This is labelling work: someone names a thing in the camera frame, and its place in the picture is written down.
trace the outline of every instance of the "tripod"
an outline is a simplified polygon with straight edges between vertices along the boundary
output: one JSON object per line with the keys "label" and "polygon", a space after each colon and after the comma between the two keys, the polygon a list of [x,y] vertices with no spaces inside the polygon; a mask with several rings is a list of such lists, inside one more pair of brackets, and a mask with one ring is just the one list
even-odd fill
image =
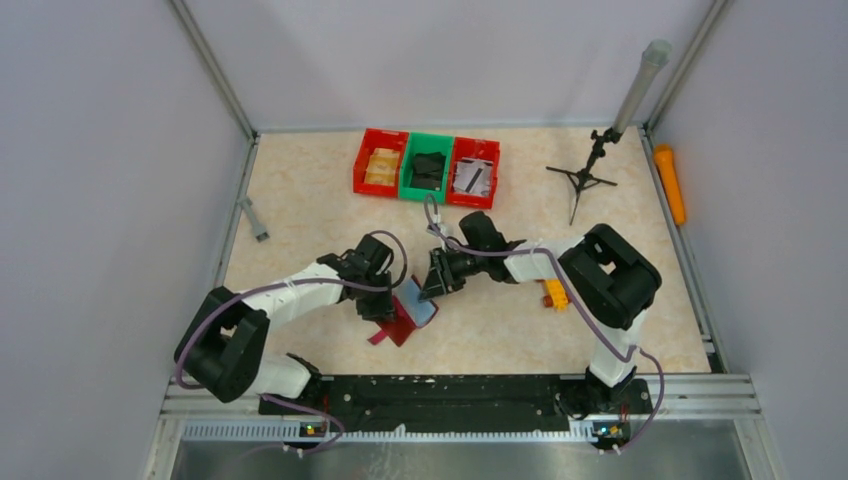
{"label": "tripod", "polygon": [[561,168],[545,167],[553,172],[564,173],[571,182],[571,185],[574,186],[574,193],[576,197],[574,198],[574,209],[571,211],[571,219],[568,221],[569,225],[574,223],[574,215],[577,213],[577,204],[580,202],[580,195],[584,190],[588,190],[595,185],[600,185],[602,183],[613,187],[618,185],[615,182],[598,178],[592,175],[590,171],[599,158],[604,158],[604,156],[606,156],[607,152],[604,150],[604,144],[618,143],[618,141],[621,140],[621,133],[613,130],[612,127],[608,128],[603,135],[598,135],[597,130],[592,130],[592,140],[595,141],[595,144],[592,145],[592,153],[589,154],[589,160],[586,161],[586,166],[582,169],[572,172],[571,170],[563,170]]}

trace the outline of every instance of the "gray wall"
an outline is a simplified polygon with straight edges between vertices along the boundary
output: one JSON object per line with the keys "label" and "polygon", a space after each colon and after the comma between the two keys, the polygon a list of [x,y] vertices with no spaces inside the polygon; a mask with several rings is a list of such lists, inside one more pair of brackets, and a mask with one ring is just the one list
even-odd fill
{"label": "gray wall", "polygon": [[[710,0],[189,0],[258,129],[609,123]],[[659,88],[639,111],[645,119]]]}
{"label": "gray wall", "polygon": [[792,478],[844,478],[848,3],[736,2],[661,125],[730,366]]}
{"label": "gray wall", "polygon": [[0,3],[0,478],[140,474],[245,148],[164,1]]}

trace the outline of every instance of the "metal frame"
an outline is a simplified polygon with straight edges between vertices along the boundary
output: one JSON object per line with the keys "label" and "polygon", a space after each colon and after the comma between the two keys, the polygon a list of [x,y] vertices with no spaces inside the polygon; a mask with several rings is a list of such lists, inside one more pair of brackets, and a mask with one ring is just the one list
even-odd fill
{"label": "metal frame", "polygon": [[[191,44],[210,81],[218,91],[229,113],[239,125],[242,133],[249,139],[250,149],[244,161],[244,169],[239,178],[237,196],[233,201],[230,212],[230,222],[225,234],[224,245],[215,270],[215,285],[223,283],[226,267],[232,252],[235,234],[238,229],[240,210],[236,199],[247,192],[248,183],[256,158],[259,133],[252,127],[250,120],[242,108],[229,81],[217,62],[212,49],[206,42],[185,0],[167,0],[176,19],[183,28],[187,41]],[[713,324],[708,314],[701,280],[697,274],[697,265],[691,254],[685,231],[674,226],[671,213],[665,201],[656,168],[651,161],[653,151],[652,132],[663,120],[671,103],[695,64],[699,53],[717,22],[732,3],[730,0],[714,0],[707,15],[688,45],[680,64],[675,69],[668,84],[666,84],[659,101],[654,107],[650,118],[639,128],[639,134],[645,150],[651,175],[657,187],[657,195],[663,207],[663,214],[669,225],[669,234],[683,271],[695,315],[704,338],[705,351],[708,357],[718,359],[713,365],[715,372],[723,372],[724,362],[721,359],[722,347],[715,335]],[[563,378],[577,377],[563,375]],[[654,402],[657,400],[659,379],[656,375],[641,375],[647,380]],[[197,422],[242,422],[244,424],[274,423],[280,424],[275,417],[259,417],[257,413],[258,397],[240,398],[229,404],[222,404],[211,394],[203,391],[186,391],[173,383],[168,390],[162,405],[159,423],[151,446],[144,478],[147,480],[170,479],[172,470],[177,462],[180,441],[187,428],[197,426]],[[633,416],[634,420],[645,416]],[[614,420],[602,415],[590,417],[593,421]],[[755,480],[785,478],[782,466],[768,429],[765,425],[762,411],[756,397],[750,377],[747,374],[667,374],[666,397],[656,421],[678,420],[733,420],[742,445],[743,454],[748,463],[749,471]],[[368,435],[361,441],[410,441],[403,432],[392,432],[388,435]],[[479,441],[479,438],[454,437],[453,441]],[[499,437],[493,441],[514,441],[509,436]]]}

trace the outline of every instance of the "orange cylinder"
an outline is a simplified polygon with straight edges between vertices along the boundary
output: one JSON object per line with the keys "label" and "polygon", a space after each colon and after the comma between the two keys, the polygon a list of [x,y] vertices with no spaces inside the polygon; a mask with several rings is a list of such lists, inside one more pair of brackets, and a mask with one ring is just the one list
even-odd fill
{"label": "orange cylinder", "polygon": [[680,194],[677,173],[674,171],[674,152],[671,147],[663,144],[655,148],[654,163],[657,164],[657,170],[660,172],[665,197],[671,209],[671,218],[674,219],[675,225],[683,225],[686,221],[686,210],[683,208],[683,196]]}

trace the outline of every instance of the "beige tabletop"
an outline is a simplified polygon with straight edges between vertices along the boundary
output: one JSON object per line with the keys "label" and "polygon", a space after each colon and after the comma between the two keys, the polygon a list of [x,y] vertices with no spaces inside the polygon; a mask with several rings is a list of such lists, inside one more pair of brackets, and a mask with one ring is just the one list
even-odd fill
{"label": "beige tabletop", "polygon": [[[643,328],[642,346],[669,372],[707,372],[689,296],[660,209],[638,134],[631,128],[593,173],[619,183],[583,194],[568,225],[573,191],[546,165],[577,170],[591,148],[587,128],[428,130],[501,142],[498,190],[487,211],[507,240],[562,239],[608,223],[660,271],[662,288]],[[263,285],[300,271],[326,253],[343,253],[363,234],[386,229],[400,237],[412,273],[423,279],[428,251],[421,203],[352,191],[352,166],[362,131],[262,135],[248,195],[270,238],[257,243],[242,215],[225,284],[233,290]],[[473,210],[443,207],[443,221]],[[392,268],[400,269],[399,256]],[[266,348],[295,353],[326,374],[506,374],[583,372],[595,340],[569,307],[541,305],[539,284],[505,285],[487,275],[436,299],[438,315],[402,347],[366,341],[378,327],[356,315],[353,302],[324,307],[273,332]],[[655,371],[639,358],[639,371]]]}

